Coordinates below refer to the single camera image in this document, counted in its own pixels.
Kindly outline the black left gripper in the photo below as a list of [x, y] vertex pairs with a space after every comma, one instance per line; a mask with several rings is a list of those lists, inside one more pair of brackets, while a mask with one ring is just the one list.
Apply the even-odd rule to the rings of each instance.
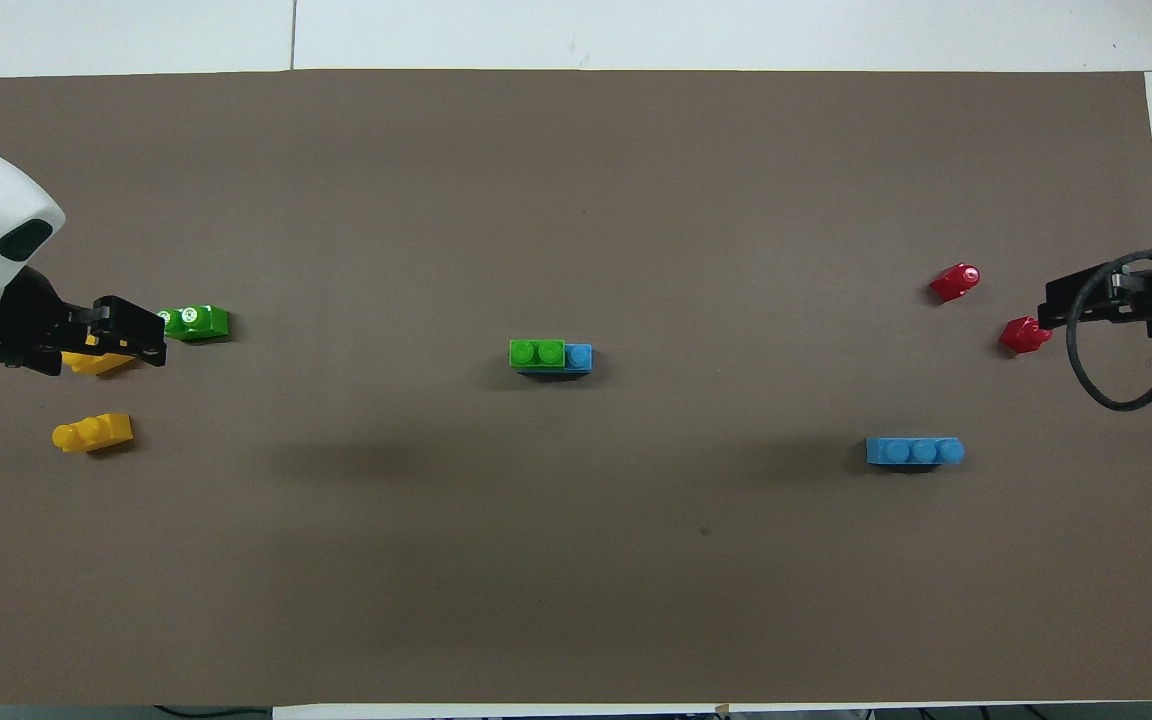
[[[90, 333], [114, 338], [111, 354], [76, 353]], [[164, 341], [161, 316], [118, 296], [103, 296], [92, 306], [60, 300], [58, 291], [37, 270], [20, 270], [0, 297], [0, 365], [24, 367], [56, 377], [65, 366], [124, 366], [143, 361], [161, 366], [166, 348], [132, 348], [127, 341]]]

